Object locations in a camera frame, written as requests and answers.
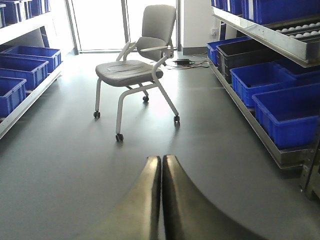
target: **metal tray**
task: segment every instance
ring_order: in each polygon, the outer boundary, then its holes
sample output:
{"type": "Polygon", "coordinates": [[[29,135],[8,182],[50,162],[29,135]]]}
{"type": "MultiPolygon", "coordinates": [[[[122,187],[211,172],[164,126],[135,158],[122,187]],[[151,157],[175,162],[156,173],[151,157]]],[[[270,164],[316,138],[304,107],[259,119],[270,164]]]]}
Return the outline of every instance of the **metal tray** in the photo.
{"type": "Polygon", "coordinates": [[[307,68],[320,65],[320,38],[293,38],[277,30],[299,24],[320,22],[320,15],[299,18],[291,21],[259,25],[241,16],[212,7],[213,15],[222,22],[259,41],[297,64],[307,68]]]}

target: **floor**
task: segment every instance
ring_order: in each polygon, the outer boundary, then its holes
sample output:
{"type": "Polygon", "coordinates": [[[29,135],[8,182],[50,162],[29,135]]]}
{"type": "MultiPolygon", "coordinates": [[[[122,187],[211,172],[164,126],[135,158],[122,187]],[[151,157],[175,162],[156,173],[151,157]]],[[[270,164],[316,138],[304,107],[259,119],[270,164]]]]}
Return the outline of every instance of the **floor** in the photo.
{"type": "Polygon", "coordinates": [[[178,157],[212,203],[265,238],[320,240],[320,201],[300,191],[301,168],[278,168],[208,68],[163,69],[180,127],[157,89],[148,104],[142,93],[126,97],[117,143],[124,89],[103,84],[101,118],[93,118],[95,66],[115,58],[68,57],[62,76],[0,140],[1,240],[73,239],[108,215],[147,156],[165,154],[178,157]]]}

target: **wall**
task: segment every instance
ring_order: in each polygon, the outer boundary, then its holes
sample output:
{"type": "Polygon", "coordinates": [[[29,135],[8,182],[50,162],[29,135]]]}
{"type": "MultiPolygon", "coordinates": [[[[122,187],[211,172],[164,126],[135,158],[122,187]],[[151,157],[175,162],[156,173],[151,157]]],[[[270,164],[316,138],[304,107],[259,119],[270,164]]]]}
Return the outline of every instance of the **wall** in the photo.
{"type": "Polygon", "coordinates": [[[207,51],[212,35],[214,17],[210,0],[181,0],[181,46],[183,53],[207,51]]]}

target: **metal shelf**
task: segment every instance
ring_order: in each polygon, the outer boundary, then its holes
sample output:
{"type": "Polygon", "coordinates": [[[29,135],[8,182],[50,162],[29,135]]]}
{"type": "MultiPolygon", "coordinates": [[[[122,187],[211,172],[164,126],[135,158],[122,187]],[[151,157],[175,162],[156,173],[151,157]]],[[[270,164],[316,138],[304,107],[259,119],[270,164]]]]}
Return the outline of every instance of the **metal shelf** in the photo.
{"type": "Polygon", "coordinates": [[[239,108],[243,116],[246,118],[248,123],[251,125],[257,136],[260,138],[266,149],[269,151],[273,159],[279,168],[291,168],[302,166],[304,163],[304,158],[307,154],[307,147],[297,147],[279,150],[275,143],[271,140],[262,126],[258,123],[254,112],[248,109],[245,104],[241,101],[235,91],[232,89],[230,84],[225,80],[222,74],[218,71],[217,67],[208,59],[210,69],[219,79],[220,83],[223,85],[227,93],[230,95],[231,99],[234,101],[236,106],[239,108]]]}
{"type": "Polygon", "coordinates": [[[49,21],[53,21],[51,12],[47,12],[39,16],[3,27],[0,29],[0,45],[33,30],[39,29],[46,25],[49,21]]]}
{"type": "Polygon", "coordinates": [[[45,90],[60,76],[63,63],[59,65],[39,86],[33,90],[3,121],[0,123],[0,139],[12,128],[23,114],[35,103],[45,90]]]}
{"type": "MultiPolygon", "coordinates": [[[[252,37],[297,64],[305,68],[320,65],[320,40],[304,42],[271,29],[290,26],[290,24],[296,25],[299,21],[306,21],[306,18],[277,24],[259,25],[222,9],[212,8],[213,15],[222,22],[252,37]]],[[[320,15],[310,18],[310,21],[313,22],[317,20],[320,22],[320,15]]]]}

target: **chair seat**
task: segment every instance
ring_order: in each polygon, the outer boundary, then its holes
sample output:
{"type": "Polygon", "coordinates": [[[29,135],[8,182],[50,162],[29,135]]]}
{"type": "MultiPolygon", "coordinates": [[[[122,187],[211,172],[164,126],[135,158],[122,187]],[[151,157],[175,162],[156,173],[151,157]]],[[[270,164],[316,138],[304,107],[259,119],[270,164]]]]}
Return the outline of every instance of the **chair seat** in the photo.
{"type": "MultiPolygon", "coordinates": [[[[95,68],[98,77],[114,87],[126,87],[130,85],[152,81],[152,65],[139,60],[125,60],[103,63],[95,68]]],[[[161,69],[157,69],[156,76],[163,76],[161,69]]]]}

